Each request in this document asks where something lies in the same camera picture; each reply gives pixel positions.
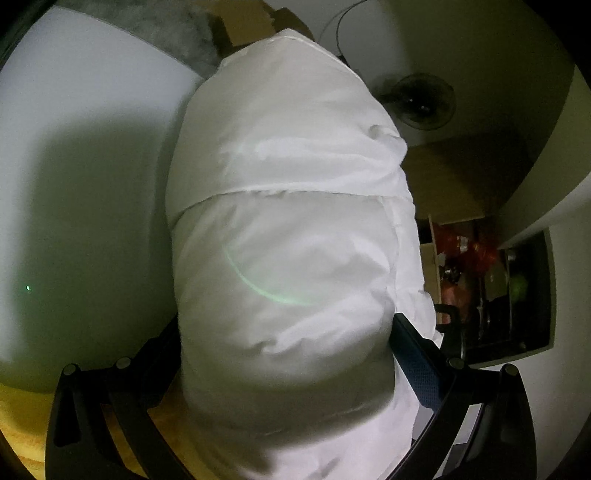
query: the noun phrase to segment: metal bolt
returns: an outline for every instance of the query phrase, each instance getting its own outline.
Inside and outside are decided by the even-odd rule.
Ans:
[[[505,366],[505,372],[507,372],[512,377],[519,375],[519,370],[517,370],[517,367],[511,364]]]
[[[464,360],[462,360],[461,358],[449,359],[449,366],[454,368],[455,370],[461,370],[462,368],[464,368],[464,365],[466,364],[464,363]]]
[[[119,370],[123,370],[124,368],[127,368],[131,365],[131,358],[129,358],[128,356],[122,356],[121,358],[119,358],[119,360],[117,360],[117,363],[115,365]]]
[[[64,375],[71,375],[76,371],[76,366],[74,364],[66,365],[63,370]]]

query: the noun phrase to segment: white pillow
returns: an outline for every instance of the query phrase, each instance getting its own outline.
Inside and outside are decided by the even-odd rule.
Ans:
[[[418,402],[395,312],[434,336],[406,145],[351,70],[284,31],[191,100],[167,187],[184,396],[224,478],[377,478]]]

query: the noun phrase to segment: wooden shelf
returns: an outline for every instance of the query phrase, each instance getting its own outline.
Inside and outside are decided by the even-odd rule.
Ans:
[[[511,131],[452,138],[408,149],[402,162],[417,217],[464,222],[494,215],[532,166]]]

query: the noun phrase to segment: green object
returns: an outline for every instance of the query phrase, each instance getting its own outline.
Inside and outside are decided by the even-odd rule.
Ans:
[[[259,287],[258,285],[255,285],[253,282],[251,282],[248,278],[246,278],[242,274],[242,272],[240,271],[240,269],[236,265],[236,262],[230,256],[230,253],[228,253],[228,250],[226,250],[226,248],[224,248],[223,251],[224,251],[224,254],[226,255],[226,258],[228,259],[228,262],[232,266],[232,269],[234,270],[234,272],[236,272],[236,275],[238,275],[238,278],[240,278],[240,280],[242,280],[251,290],[258,293],[260,296],[265,297],[266,299],[272,300],[276,303],[283,303],[285,305],[298,305],[298,306],[310,305],[310,303],[308,303],[308,302],[305,302],[305,301],[302,301],[299,299],[295,299],[293,297],[288,297],[288,296],[284,296],[284,295],[280,295],[280,294],[271,293],[271,292]]]
[[[511,303],[515,304],[526,299],[528,285],[529,282],[522,274],[517,274],[511,277],[509,280]]]

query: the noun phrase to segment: cardboard box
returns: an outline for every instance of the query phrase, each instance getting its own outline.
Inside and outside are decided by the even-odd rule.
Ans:
[[[222,58],[286,28],[314,40],[295,13],[287,8],[273,10],[262,0],[218,0],[204,6],[211,15],[213,42]]]

